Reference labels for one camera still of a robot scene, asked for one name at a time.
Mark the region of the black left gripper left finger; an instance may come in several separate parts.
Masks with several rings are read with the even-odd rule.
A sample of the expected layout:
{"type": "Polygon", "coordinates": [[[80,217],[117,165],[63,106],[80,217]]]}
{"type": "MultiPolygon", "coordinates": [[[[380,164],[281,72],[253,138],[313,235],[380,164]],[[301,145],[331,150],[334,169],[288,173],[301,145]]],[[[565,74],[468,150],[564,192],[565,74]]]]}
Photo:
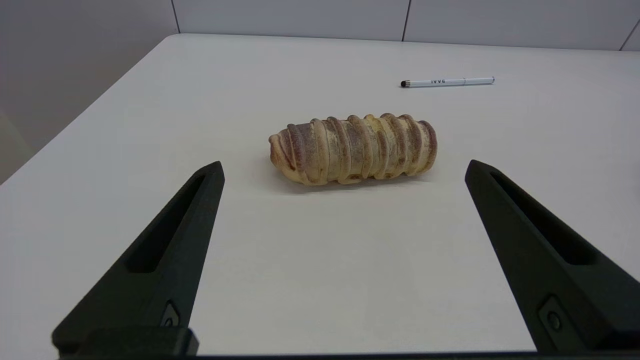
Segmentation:
{"type": "Polygon", "coordinates": [[[62,359],[195,356],[189,323],[226,178],[195,171],[53,330],[62,359]]]}

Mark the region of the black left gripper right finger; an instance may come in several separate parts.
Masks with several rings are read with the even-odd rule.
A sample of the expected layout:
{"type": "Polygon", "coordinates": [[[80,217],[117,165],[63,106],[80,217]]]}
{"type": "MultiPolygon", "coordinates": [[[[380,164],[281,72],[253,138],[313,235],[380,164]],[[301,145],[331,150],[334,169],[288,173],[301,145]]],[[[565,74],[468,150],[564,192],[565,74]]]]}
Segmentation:
{"type": "Polygon", "coordinates": [[[640,285],[497,168],[464,177],[540,353],[637,353],[640,285]]]}

